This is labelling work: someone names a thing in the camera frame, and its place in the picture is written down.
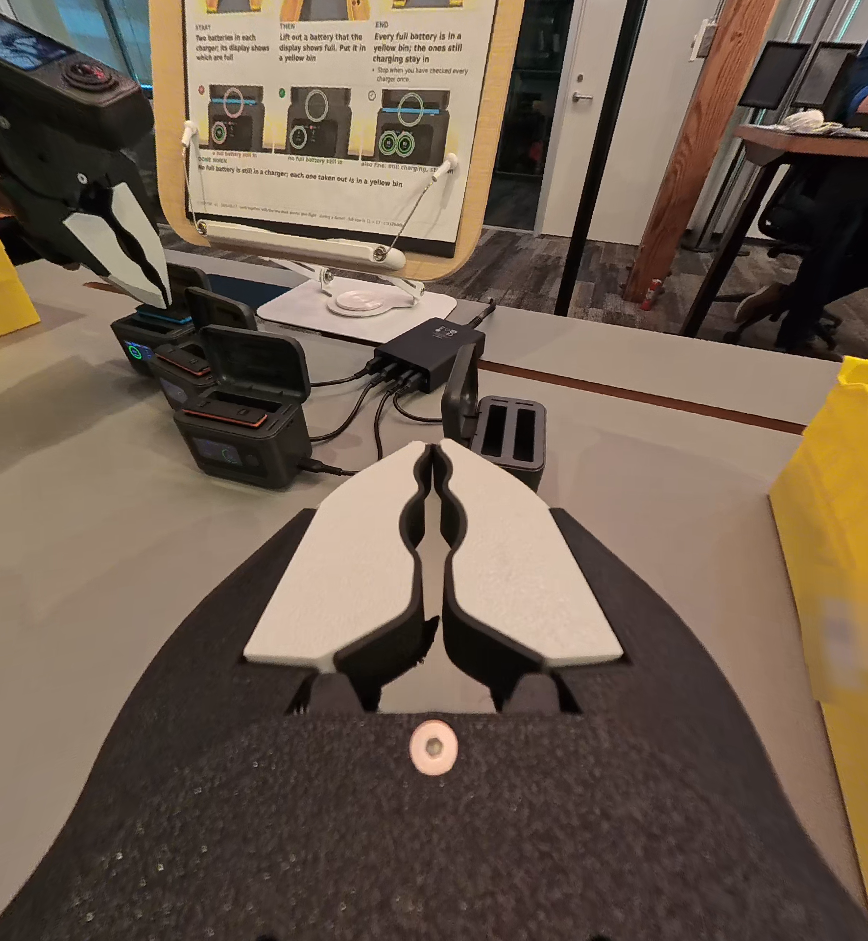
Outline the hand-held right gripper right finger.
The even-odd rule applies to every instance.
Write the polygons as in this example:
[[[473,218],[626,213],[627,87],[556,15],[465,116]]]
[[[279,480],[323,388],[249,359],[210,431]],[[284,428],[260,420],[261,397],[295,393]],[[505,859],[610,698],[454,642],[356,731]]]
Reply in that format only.
[[[520,677],[623,657],[553,512],[534,491],[444,439],[438,495],[449,547],[443,641],[460,671]]]

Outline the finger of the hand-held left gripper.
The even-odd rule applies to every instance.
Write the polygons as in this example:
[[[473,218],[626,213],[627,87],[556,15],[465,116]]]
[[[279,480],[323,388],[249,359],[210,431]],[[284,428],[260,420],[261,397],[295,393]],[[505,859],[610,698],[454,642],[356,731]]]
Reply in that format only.
[[[172,291],[164,248],[154,224],[126,182],[112,188],[111,213],[122,232],[133,239],[134,247],[125,251],[132,260],[122,274],[112,268],[110,281],[152,307],[171,307]]]
[[[153,290],[153,283],[141,266],[124,253],[117,235],[103,218],[73,213],[62,224],[106,270],[102,275],[105,280],[125,291]]]

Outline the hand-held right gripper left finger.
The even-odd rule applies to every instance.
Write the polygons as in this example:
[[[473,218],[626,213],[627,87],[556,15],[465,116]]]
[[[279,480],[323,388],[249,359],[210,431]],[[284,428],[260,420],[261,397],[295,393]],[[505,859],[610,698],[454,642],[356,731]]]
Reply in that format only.
[[[253,664],[355,672],[357,651],[422,614],[430,447],[412,441],[348,478],[313,514],[244,649]]]

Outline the black battery charger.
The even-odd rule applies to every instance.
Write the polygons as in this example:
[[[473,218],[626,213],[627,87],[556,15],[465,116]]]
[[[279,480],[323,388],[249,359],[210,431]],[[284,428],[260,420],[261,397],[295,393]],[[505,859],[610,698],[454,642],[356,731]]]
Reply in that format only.
[[[165,309],[158,308],[159,310],[183,307],[190,312],[185,298],[185,290],[190,287],[208,290],[205,272],[196,267],[171,265],[169,267],[169,281],[172,291],[172,306]],[[179,345],[182,342],[187,342],[196,333],[194,323],[186,328],[169,331],[156,330],[153,328],[154,326],[158,326],[158,324],[141,320],[135,315],[135,312],[111,324],[111,330],[120,347],[122,347],[123,354],[131,368],[148,377],[152,374],[150,363],[158,347]]]
[[[444,436],[537,491],[546,466],[547,410],[534,401],[478,391],[479,353],[458,351],[440,401]]]
[[[172,410],[179,410],[191,398],[216,386],[216,376],[201,336],[202,328],[212,325],[252,331],[258,328],[254,310],[245,303],[195,286],[185,288],[183,297],[193,332],[156,347],[150,362],[153,376]]]
[[[223,432],[184,423],[175,411],[173,421],[197,467],[209,476],[255,488],[288,488],[313,453],[303,413],[311,386],[300,344],[219,325],[202,328],[201,336],[217,383],[195,398],[264,408],[273,418],[261,431]]]

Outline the red-edged black battery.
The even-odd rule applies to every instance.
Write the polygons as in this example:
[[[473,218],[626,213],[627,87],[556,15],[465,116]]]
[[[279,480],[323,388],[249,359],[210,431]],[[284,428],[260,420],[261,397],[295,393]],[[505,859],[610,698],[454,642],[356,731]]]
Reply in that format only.
[[[251,433],[263,430],[273,418],[268,410],[218,398],[194,398],[177,412],[182,422],[223,432]]]

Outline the black usb hub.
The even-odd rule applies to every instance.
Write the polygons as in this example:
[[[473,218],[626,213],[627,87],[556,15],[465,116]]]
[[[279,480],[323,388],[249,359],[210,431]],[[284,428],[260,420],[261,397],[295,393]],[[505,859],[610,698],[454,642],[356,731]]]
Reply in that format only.
[[[367,366],[370,374],[381,372],[390,380],[417,374],[417,389],[430,394],[446,383],[462,347],[473,345],[482,355],[486,340],[486,334],[469,323],[432,318],[377,347]]]

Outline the white stand base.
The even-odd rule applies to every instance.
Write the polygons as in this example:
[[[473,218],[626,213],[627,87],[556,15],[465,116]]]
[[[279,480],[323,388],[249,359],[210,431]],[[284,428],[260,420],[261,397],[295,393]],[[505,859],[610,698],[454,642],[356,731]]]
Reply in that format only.
[[[256,314],[268,323],[377,340],[390,324],[420,311],[421,300],[403,287],[334,276],[328,284],[306,279]]]

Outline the black metal stand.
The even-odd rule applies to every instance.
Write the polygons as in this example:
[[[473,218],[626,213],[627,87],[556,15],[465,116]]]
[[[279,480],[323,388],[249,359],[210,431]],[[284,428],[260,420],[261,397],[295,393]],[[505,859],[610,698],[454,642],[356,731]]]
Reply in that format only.
[[[581,268],[581,260],[602,190],[603,177],[647,6],[647,1],[627,1],[624,7],[616,40],[615,54],[605,88],[601,115],[581,189],[581,198],[569,240],[569,250],[559,283],[554,309],[555,316],[567,317],[569,315]]]

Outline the wooden pillar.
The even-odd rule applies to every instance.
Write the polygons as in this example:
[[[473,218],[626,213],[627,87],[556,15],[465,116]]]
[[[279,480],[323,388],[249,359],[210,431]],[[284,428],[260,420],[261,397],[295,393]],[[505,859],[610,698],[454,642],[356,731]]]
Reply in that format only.
[[[670,273],[778,5],[777,1],[724,3],[710,53],[628,273],[623,294],[626,301],[642,303],[652,282]]]

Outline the wooden desk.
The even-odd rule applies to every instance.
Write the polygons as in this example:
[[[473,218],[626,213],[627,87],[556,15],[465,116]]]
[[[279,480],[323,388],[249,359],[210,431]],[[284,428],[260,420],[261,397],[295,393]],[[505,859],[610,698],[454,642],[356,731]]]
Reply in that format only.
[[[868,137],[797,135],[776,131],[772,126],[752,124],[739,126],[734,135],[743,142],[746,161],[757,168],[757,174],[723,232],[710,268],[678,332],[683,337],[699,335],[711,306],[720,299],[723,282],[781,166],[805,158],[868,160]]]

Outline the black computer monitor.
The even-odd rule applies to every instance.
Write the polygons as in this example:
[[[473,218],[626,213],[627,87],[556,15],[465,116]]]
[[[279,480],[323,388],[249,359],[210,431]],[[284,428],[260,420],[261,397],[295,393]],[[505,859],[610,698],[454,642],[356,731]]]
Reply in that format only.
[[[792,107],[820,111],[827,121],[833,121],[860,49],[857,43],[818,43],[793,95]]]
[[[738,107],[775,111],[804,64],[810,44],[768,41],[746,85]]]

